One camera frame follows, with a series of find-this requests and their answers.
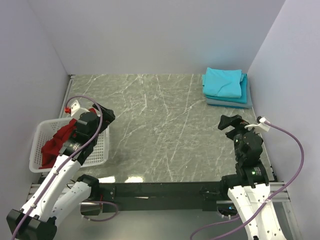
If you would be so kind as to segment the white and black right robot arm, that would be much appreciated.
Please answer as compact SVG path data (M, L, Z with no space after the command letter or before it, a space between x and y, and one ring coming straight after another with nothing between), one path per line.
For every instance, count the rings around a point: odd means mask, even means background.
M227 127L226 137L233 142L235 174L221 178L219 193L234 204L250 240L284 240L271 199L271 186L261 161L263 139L240 115L220 117L219 130Z

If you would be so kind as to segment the red t-shirt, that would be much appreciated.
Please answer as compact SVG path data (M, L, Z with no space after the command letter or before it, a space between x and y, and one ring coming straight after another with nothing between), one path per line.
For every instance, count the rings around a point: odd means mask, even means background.
M49 169L54 166L57 156L59 155L59 150L69 139L72 131L76 129L76 119L73 118L70 121L67 121L67 123L67 125L62 126L57 130L53 137L41 148L42 166L39 167L39 169Z

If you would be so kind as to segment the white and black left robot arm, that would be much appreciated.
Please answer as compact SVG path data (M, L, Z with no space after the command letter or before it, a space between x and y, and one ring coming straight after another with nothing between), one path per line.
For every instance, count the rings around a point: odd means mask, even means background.
M87 110L79 115L51 171L34 195L21 209L8 213L6 221L12 239L52 240L58 225L79 203L100 198L99 180L86 174L80 176L67 193L62 193L94 151L99 134L116 118L113 110L100 104L93 104L93 108L100 113Z

